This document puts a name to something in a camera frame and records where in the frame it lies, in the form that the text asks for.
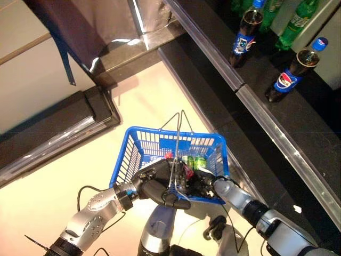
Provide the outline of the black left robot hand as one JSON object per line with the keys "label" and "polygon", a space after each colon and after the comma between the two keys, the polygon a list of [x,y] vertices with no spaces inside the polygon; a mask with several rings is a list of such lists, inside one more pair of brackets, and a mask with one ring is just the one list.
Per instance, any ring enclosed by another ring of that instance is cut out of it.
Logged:
{"label": "black left robot hand", "polygon": [[175,167],[172,159],[160,159],[137,171],[131,183],[139,199],[151,199],[159,205],[188,210],[189,200],[182,199],[172,188]]}

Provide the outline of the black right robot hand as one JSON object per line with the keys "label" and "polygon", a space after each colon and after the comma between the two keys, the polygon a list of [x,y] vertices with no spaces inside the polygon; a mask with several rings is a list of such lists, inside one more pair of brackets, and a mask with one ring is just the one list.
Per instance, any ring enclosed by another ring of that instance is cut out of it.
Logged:
{"label": "black right robot hand", "polygon": [[217,177],[208,172],[194,172],[192,176],[186,179],[185,194],[190,197],[200,198],[218,198],[215,191],[214,182]]}

